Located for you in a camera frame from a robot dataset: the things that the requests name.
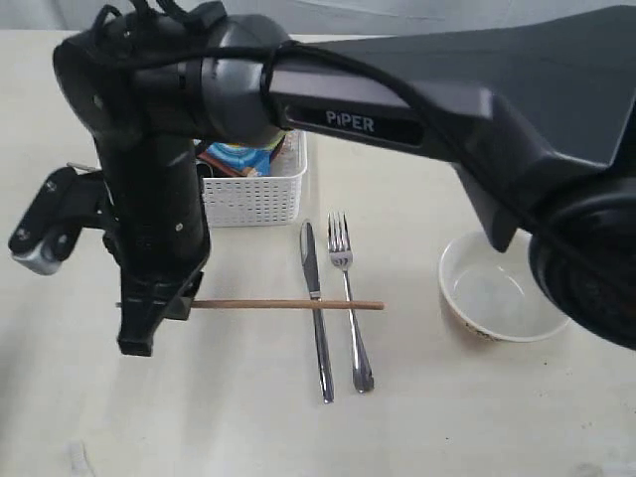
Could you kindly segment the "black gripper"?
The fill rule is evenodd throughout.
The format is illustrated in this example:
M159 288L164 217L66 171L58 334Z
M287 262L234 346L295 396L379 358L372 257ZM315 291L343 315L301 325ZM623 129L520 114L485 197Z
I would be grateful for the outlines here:
M189 319L210 253L194 143L211 133L200 57L211 29L207 12L101 12L53 53L98 155L122 301L171 303L176 321Z

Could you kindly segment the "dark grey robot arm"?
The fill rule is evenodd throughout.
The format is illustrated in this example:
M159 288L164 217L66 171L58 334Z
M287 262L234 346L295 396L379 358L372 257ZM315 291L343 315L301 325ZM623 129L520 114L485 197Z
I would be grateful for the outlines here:
M635 345L635 10L303 44L262 15L138 1L63 40L60 89L93 138L121 268L118 342L146 356L210 236L194 141L304 130L451 164L490 245L531 237L548 300Z

